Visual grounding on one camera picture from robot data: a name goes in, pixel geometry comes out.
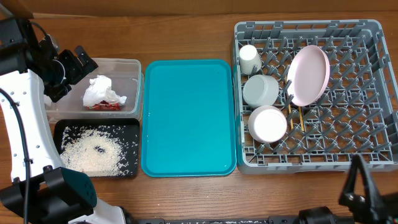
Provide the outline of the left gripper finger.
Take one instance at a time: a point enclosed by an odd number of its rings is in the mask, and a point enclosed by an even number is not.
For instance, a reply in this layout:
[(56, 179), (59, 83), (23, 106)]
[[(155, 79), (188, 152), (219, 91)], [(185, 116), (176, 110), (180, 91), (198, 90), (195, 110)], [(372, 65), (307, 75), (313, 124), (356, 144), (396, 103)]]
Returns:
[(54, 83), (51, 85), (51, 100), (54, 103), (58, 102), (62, 97), (67, 95), (71, 89), (69, 83)]
[(84, 76), (98, 68), (98, 64), (86, 53), (82, 46), (78, 45), (75, 48), (75, 53), (82, 64)]

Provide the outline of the white napkin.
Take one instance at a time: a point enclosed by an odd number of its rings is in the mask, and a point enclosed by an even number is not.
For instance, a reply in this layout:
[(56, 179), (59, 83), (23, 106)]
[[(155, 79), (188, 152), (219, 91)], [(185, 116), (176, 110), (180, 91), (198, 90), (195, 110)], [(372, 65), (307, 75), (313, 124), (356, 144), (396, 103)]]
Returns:
[(111, 105), (123, 105), (127, 100), (126, 96), (119, 96), (112, 90), (112, 80), (104, 75), (97, 75), (90, 79), (90, 85), (83, 95), (83, 106), (92, 107), (106, 102)]

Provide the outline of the red snack wrapper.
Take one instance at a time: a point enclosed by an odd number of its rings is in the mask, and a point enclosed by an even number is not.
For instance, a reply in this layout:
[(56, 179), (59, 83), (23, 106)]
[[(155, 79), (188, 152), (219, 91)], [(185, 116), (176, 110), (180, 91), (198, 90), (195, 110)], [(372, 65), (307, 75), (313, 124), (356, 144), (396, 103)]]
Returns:
[(101, 111), (105, 111), (105, 110), (120, 111), (121, 106), (118, 103), (109, 104), (109, 103), (105, 102), (105, 103), (98, 103), (93, 106), (89, 106), (88, 109), (89, 110), (101, 110)]

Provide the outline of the wooden chopstick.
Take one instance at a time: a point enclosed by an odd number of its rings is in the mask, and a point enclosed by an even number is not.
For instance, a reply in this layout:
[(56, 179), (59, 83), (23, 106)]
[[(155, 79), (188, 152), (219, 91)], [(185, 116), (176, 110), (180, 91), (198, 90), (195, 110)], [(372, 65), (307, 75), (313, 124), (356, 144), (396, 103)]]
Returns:
[(293, 117), (294, 117), (294, 112), (292, 112), (292, 107), (291, 104), (288, 105), (288, 116), (287, 116), (287, 121), (290, 123), (290, 128), (294, 128), (294, 122), (293, 122)]
[(301, 130), (302, 130), (302, 132), (304, 132), (305, 131), (305, 125), (304, 125), (303, 111), (302, 111), (302, 107), (301, 106), (298, 107), (298, 112), (299, 112)]

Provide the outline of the pink bowl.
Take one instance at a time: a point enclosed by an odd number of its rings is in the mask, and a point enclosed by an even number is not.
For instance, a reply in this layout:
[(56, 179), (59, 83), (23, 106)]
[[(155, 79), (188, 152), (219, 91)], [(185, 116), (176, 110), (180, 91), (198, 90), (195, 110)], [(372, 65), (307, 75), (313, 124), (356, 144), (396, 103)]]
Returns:
[(260, 106), (249, 116), (248, 130), (253, 139), (272, 143), (282, 139), (287, 130), (285, 115), (274, 106)]

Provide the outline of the white round plate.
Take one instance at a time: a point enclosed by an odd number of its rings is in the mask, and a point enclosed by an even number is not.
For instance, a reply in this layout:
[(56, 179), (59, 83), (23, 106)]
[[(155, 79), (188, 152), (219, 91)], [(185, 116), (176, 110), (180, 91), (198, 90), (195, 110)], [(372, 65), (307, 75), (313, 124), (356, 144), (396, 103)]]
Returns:
[(287, 89), (296, 106), (308, 106), (324, 93), (330, 77), (330, 61), (326, 53), (316, 45), (301, 49), (290, 64)]

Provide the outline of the small grey bowl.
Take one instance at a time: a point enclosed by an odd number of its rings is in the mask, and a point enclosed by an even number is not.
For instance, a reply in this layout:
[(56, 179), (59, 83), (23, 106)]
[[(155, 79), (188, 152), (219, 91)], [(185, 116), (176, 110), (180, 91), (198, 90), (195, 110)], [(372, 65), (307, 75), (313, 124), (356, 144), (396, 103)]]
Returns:
[(243, 99), (252, 108), (273, 105), (278, 94), (277, 80), (268, 75), (254, 75), (243, 86)]

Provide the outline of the white paper cup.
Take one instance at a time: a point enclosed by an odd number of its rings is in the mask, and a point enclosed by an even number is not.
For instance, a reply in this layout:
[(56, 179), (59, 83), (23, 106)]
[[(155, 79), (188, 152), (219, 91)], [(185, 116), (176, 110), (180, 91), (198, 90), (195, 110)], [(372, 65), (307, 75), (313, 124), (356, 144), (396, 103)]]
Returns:
[(248, 44), (240, 48), (239, 65), (241, 72), (245, 75), (257, 73), (261, 69), (261, 58), (255, 46)]

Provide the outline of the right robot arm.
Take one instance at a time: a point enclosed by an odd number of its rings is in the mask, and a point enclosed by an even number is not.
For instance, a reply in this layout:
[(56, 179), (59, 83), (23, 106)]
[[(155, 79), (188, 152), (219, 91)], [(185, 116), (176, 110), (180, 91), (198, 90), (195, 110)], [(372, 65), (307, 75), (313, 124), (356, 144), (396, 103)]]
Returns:
[[(361, 174), (365, 195), (354, 192), (357, 174)], [(348, 207), (351, 217), (337, 217), (328, 207), (301, 210), (295, 223), (332, 224), (332, 223), (397, 223), (397, 193), (381, 195), (367, 167), (359, 154), (351, 160), (348, 177), (339, 198), (339, 204)]]

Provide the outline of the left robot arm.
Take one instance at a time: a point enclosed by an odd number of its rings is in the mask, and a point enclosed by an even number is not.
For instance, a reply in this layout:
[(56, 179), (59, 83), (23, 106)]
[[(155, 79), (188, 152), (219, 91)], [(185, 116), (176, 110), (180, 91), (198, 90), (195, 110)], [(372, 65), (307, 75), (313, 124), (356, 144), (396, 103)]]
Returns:
[(57, 102), (97, 68), (83, 47), (59, 51), (38, 24), (1, 21), (1, 109), (11, 147), (11, 185), (1, 203), (25, 223), (134, 223), (96, 196), (90, 178), (67, 169), (55, 147), (44, 98)]

